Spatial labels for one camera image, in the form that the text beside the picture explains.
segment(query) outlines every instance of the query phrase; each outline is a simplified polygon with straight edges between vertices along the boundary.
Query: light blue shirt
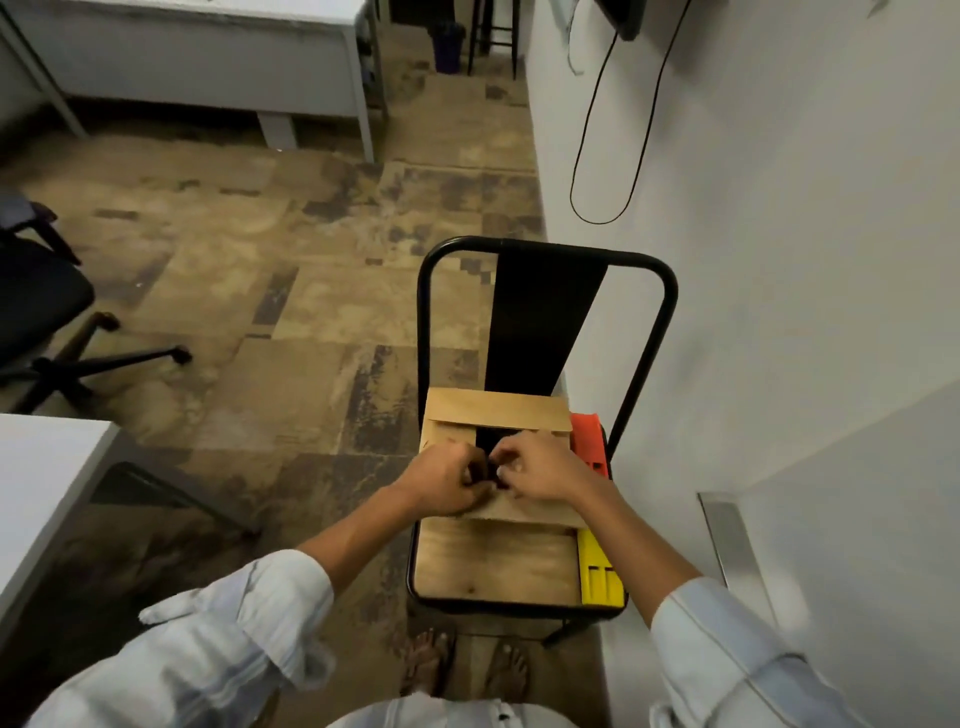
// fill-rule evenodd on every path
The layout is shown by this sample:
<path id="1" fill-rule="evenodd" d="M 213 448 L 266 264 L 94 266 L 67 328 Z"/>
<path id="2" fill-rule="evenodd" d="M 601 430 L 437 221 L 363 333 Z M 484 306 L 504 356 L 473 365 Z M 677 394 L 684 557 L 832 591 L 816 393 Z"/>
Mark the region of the light blue shirt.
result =
<path id="1" fill-rule="evenodd" d="M 140 620 L 152 629 L 57 688 L 28 725 L 250 725 L 275 690 L 324 686 L 336 661 L 315 633 L 332 605 L 329 577 L 306 554 L 286 550 L 257 559 L 144 610 Z M 651 632 L 670 697 L 651 711 L 655 728 L 860 725 L 803 655 L 712 579 L 688 582 L 664 600 Z M 539 706 L 454 703 L 417 693 L 333 724 L 447 725 L 571 723 Z"/>

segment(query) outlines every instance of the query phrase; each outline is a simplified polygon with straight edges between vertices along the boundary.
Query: wall-mounted monitor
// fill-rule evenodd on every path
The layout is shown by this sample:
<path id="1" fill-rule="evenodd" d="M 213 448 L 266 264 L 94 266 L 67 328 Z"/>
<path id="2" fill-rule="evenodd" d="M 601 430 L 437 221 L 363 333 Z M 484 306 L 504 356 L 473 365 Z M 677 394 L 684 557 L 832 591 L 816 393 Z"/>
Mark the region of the wall-mounted monitor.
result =
<path id="1" fill-rule="evenodd" d="M 640 32 L 647 0 L 597 0 L 597 4 L 623 40 L 633 40 Z"/>

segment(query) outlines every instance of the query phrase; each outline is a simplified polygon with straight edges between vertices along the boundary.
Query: hand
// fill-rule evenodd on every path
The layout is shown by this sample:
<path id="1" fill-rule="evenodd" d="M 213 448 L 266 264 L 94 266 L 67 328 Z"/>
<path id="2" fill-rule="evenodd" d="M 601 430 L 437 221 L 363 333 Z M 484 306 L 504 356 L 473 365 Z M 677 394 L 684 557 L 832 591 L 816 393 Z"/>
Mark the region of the hand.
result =
<path id="1" fill-rule="evenodd" d="M 416 520 L 463 513 L 494 489 L 489 480 L 470 485 L 471 463 L 486 473 L 487 457 L 480 448 L 452 440 L 436 443 L 415 457 L 391 487 L 409 498 Z"/>
<path id="2" fill-rule="evenodd" d="M 549 432 L 525 430 L 496 444 L 496 476 L 518 496 L 572 501 L 609 482 Z"/>

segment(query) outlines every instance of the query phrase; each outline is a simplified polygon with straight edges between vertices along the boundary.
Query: chair caster wheel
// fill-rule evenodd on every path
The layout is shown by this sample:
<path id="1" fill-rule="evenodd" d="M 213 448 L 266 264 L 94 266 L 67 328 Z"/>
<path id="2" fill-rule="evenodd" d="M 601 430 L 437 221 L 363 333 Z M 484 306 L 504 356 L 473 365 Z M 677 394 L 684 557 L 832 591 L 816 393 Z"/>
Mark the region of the chair caster wheel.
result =
<path id="1" fill-rule="evenodd" d="M 97 317 L 97 326 L 104 331 L 116 331 L 120 328 L 120 319 L 112 313 L 102 313 Z"/>
<path id="2" fill-rule="evenodd" d="M 193 354 L 186 347 L 174 347 L 170 355 L 178 364 L 189 364 L 193 361 Z"/>

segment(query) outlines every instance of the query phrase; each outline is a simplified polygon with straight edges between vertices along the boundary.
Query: person's left hand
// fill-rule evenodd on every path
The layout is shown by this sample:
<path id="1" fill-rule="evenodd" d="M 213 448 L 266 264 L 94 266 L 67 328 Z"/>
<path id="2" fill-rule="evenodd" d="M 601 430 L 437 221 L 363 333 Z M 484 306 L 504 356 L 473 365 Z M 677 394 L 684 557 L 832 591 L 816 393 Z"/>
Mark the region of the person's left hand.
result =
<path id="1" fill-rule="evenodd" d="M 404 493 L 413 516 L 452 516 L 486 500 L 494 489 L 489 480 L 470 484 L 469 465 L 486 473 L 487 457 L 480 448 L 452 440 L 436 443 L 415 457 L 392 487 Z"/>

